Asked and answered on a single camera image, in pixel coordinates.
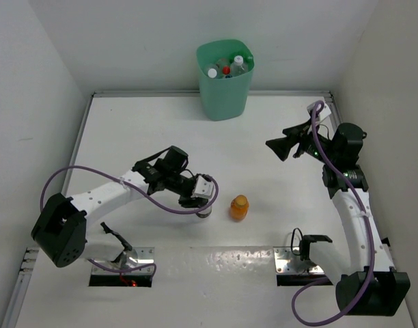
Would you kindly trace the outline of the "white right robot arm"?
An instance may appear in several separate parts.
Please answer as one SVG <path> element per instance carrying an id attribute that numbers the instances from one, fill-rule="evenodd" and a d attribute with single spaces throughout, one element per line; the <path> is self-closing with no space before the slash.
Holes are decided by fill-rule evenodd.
<path id="1" fill-rule="evenodd" d="M 322 180 L 342 221 L 349 256 L 342 256 L 330 237 L 301 234 L 298 247 L 281 248 L 294 272 L 305 275 L 319 267 L 335 286 L 337 306 L 351 316 L 393 316 L 410 288 L 408 274 L 396 270 L 384 248 L 370 210 L 368 184 L 358 165 L 367 134 L 351 123 L 342 123 L 334 136 L 313 136 L 310 122 L 283 130 L 283 137 L 266 145 L 285 161 L 293 147 L 294 157 L 309 154 L 321 161 L 316 141 L 328 159 Z"/>

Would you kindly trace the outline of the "orange juice bottle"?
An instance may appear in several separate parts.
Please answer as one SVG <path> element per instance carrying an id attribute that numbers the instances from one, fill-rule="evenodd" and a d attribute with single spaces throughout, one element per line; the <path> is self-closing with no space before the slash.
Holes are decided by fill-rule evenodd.
<path id="1" fill-rule="evenodd" d="M 234 221 L 242 221 L 248 213 L 249 202 L 245 195 L 236 196 L 229 209 L 229 215 Z"/>

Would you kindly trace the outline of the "small red-cap cola bottle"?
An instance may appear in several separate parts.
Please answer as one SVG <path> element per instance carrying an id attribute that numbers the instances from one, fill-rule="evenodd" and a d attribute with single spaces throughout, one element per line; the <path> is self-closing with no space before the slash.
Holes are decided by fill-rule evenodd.
<path id="1" fill-rule="evenodd" d="M 230 61 L 227 58 L 220 58 L 216 61 L 216 66 L 220 74 L 228 75 L 230 73 Z"/>

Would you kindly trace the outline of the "Aquafina bottle white cap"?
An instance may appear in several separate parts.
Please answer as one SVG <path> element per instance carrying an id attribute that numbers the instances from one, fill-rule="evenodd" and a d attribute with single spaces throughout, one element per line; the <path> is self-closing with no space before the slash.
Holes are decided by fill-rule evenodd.
<path id="1" fill-rule="evenodd" d="M 207 77 L 215 79 L 219 76 L 219 69 L 217 66 L 209 66 L 205 69 Z"/>

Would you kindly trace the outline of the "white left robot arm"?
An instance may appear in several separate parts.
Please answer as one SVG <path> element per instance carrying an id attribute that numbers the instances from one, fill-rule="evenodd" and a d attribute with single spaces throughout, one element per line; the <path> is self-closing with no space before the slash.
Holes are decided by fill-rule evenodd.
<path id="1" fill-rule="evenodd" d="M 108 183 L 76 195 L 42 197 L 31 237 L 58 268 L 79 258 L 116 274 L 155 267 L 153 262 L 142 263 L 135 248 L 106 223 L 100 225 L 114 242 L 89 239 L 87 231 L 109 213 L 142 199 L 171 214 L 208 217 L 219 186 L 207 174 L 184 176 L 188 164 L 188 154 L 170 146 L 137 161 L 119 177 L 87 167 L 86 171 L 108 179 Z"/>

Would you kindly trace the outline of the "clear bottle colourful label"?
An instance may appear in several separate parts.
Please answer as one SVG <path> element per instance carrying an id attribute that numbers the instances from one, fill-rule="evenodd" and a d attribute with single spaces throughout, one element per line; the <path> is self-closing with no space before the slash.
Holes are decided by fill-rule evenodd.
<path id="1" fill-rule="evenodd" d="M 243 56 L 241 55 L 235 56 L 230 66 L 230 74 L 233 77 L 237 77 L 242 74 L 248 73 L 248 71 L 249 71 L 248 65 L 245 62 Z"/>

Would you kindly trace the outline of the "black-cap black-label bottle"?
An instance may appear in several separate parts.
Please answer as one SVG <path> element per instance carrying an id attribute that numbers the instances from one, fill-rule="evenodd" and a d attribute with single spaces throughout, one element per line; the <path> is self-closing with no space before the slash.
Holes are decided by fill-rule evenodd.
<path id="1" fill-rule="evenodd" d="M 208 204 L 201 207 L 197 213 L 195 213 L 199 218 L 205 219 L 209 217 L 212 213 L 212 207 Z"/>

